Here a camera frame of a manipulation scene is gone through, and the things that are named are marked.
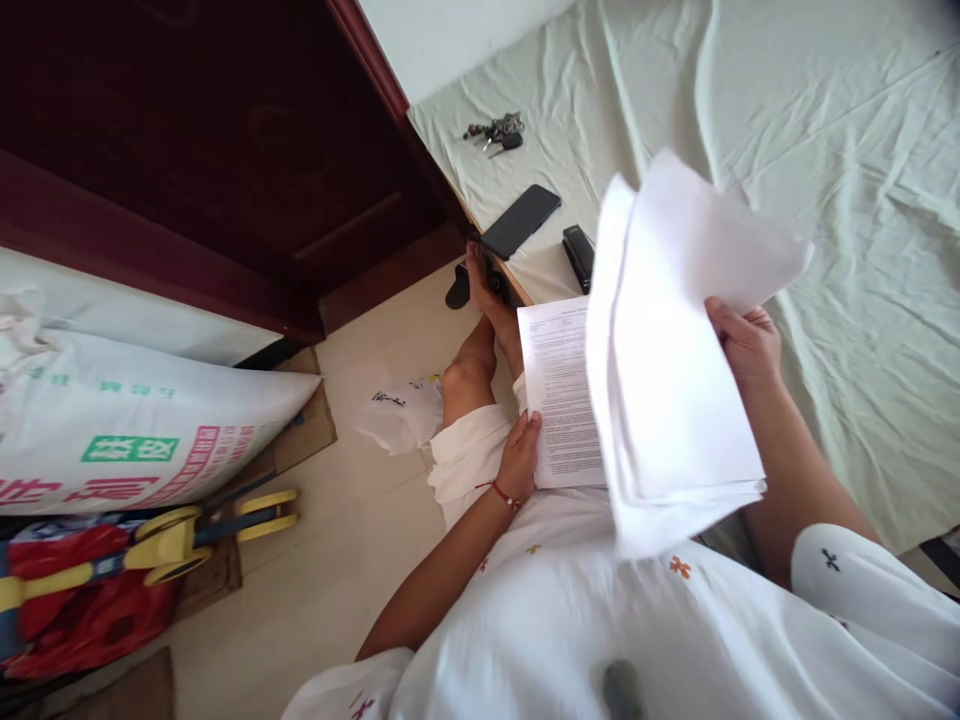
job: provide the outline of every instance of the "stack of papers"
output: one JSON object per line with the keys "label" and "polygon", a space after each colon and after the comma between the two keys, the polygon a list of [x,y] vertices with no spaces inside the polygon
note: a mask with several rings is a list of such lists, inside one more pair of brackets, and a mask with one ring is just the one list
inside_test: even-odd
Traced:
{"label": "stack of papers", "polygon": [[639,194],[615,178],[589,299],[520,313],[528,403],[544,416],[538,486],[605,477],[626,558],[664,552],[759,500],[763,466],[703,301],[746,312],[812,251],[668,150]]}

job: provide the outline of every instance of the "cardboard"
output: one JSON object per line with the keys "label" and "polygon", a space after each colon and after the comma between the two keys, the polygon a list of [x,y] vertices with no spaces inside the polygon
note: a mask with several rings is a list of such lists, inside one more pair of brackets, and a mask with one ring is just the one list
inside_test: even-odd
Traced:
{"label": "cardboard", "polygon": [[[301,350],[276,368],[280,372],[301,372],[320,375],[320,364],[312,347]],[[320,383],[303,409],[274,438],[263,452],[250,461],[236,477],[203,501],[205,508],[217,508],[219,520],[233,517],[234,502],[220,504],[224,499],[248,490],[249,495],[237,502],[264,495],[259,484],[268,482],[323,450],[337,439],[337,430],[327,404],[324,383]],[[184,577],[183,592],[173,622],[195,615],[215,602],[236,592],[243,586],[240,552],[232,537],[217,543],[213,557]]]}
{"label": "cardboard", "polygon": [[170,648],[152,655],[113,685],[84,698],[60,717],[62,720],[175,720]]}

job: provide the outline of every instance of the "white shirt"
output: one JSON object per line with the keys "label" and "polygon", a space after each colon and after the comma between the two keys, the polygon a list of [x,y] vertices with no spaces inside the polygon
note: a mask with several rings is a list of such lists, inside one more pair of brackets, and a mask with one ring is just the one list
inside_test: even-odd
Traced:
{"label": "white shirt", "polygon": [[605,500],[538,495],[417,653],[328,670],[283,720],[608,718],[617,660],[644,718],[957,717],[960,606],[880,546],[807,528],[789,593],[690,541],[621,562]]}

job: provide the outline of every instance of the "green label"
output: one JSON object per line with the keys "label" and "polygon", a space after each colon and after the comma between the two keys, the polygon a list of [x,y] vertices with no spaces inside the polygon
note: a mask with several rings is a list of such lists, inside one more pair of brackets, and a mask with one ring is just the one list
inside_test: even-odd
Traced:
{"label": "green label", "polygon": [[97,435],[80,462],[170,462],[179,438]]}

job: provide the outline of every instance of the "black stapler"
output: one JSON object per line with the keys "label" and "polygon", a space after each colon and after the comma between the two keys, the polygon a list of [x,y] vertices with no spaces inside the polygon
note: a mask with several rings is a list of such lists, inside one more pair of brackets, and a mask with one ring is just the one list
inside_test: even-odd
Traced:
{"label": "black stapler", "polygon": [[590,276],[593,274],[593,243],[579,225],[563,231],[563,249],[573,266],[573,272],[584,295],[590,294]]}

